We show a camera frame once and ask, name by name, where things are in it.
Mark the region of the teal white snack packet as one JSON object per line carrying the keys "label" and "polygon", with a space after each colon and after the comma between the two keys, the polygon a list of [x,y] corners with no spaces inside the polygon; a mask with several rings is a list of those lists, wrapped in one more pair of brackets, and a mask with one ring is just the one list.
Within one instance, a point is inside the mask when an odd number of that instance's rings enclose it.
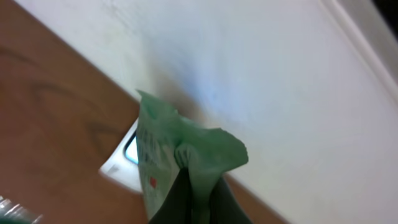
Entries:
{"label": "teal white snack packet", "polygon": [[229,132],[206,129],[144,91],[136,132],[138,168],[148,220],[181,169],[192,187],[192,223],[210,224],[210,195],[224,173],[248,163],[246,146]]}

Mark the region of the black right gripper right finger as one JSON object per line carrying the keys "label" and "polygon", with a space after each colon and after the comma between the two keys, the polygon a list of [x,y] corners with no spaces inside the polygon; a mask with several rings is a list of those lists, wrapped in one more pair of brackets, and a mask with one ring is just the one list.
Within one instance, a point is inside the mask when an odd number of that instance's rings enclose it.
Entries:
{"label": "black right gripper right finger", "polygon": [[252,224],[223,177],[210,195],[210,224]]}

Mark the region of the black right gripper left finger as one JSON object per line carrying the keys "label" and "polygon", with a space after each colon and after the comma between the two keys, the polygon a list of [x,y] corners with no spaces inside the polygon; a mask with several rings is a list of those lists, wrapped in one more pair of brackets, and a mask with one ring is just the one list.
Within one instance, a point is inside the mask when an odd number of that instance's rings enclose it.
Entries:
{"label": "black right gripper left finger", "polygon": [[149,224],[191,224],[192,187],[188,169],[181,169],[170,191]]}

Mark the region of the white red package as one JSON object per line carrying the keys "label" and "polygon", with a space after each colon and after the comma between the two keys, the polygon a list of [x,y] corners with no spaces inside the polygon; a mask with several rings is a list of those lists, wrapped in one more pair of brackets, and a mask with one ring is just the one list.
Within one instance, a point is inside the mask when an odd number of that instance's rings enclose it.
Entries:
{"label": "white red package", "polygon": [[39,224],[43,215],[26,209],[19,203],[1,197],[1,224]]}

